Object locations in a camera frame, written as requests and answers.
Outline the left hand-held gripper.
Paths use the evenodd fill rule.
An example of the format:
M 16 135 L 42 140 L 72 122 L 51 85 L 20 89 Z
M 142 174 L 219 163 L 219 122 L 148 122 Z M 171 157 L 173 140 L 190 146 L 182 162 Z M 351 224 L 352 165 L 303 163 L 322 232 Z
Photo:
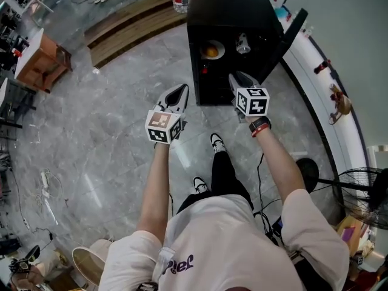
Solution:
M 165 91 L 152 110 L 149 110 L 145 129 L 149 141 L 171 144 L 179 139 L 185 129 L 185 110 L 190 89 L 187 84 L 178 84 Z

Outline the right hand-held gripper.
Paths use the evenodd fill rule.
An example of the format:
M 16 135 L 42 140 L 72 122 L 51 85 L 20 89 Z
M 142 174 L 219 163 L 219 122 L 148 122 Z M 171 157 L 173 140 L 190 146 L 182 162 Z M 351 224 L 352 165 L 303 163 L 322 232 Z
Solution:
M 240 123 L 244 122 L 247 117 L 267 115 L 269 93 L 264 88 L 257 88 L 261 84 L 253 76 L 237 71 L 236 78 L 233 73 L 230 73 L 229 84 L 235 97 L 234 106 Z

